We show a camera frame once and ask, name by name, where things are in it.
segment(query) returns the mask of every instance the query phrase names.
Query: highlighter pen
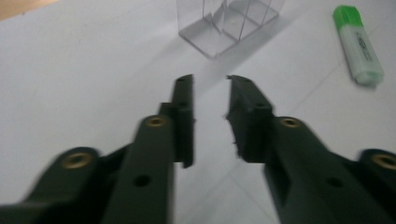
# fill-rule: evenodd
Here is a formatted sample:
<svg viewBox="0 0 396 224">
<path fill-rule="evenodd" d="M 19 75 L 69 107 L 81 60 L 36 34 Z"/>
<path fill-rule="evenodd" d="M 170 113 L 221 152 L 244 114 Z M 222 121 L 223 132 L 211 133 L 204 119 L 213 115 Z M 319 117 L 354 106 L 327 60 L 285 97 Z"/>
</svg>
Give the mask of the highlighter pen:
<svg viewBox="0 0 396 224">
<path fill-rule="evenodd" d="M 355 7 L 339 6 L 333 17 L 352 77 L 363 86 L 380 83 L 384 71 L 364 31 L 359 11 Z"/>
</svg>

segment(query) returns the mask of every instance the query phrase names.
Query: clear plastic container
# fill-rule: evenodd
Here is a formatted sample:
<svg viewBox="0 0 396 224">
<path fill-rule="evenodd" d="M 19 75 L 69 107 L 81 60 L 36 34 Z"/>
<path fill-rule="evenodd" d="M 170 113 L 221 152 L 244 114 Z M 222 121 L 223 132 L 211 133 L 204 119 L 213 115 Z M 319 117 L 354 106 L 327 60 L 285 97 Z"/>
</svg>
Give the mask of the clear plastic container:
<svg viewBox="0 0 396 224">
<path fill-rule="evenodd" d="M 178 33 L 215 58 L 279 15 L 285 0 L 177 0 Z"/>
</svg>

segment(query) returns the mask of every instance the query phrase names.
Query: wooden floor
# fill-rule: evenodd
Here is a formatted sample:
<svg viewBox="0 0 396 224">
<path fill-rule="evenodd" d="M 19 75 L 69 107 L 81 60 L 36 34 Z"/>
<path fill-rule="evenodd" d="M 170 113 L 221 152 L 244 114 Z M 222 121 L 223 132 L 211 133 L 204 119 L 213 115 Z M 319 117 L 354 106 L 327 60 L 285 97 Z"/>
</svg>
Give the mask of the wooden floor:
<svg viewBox="0 0 396 224">
<path fill-rule="evenodd" d="M 0 0 L 0 21 L 58 0 Z"/>
</svg>

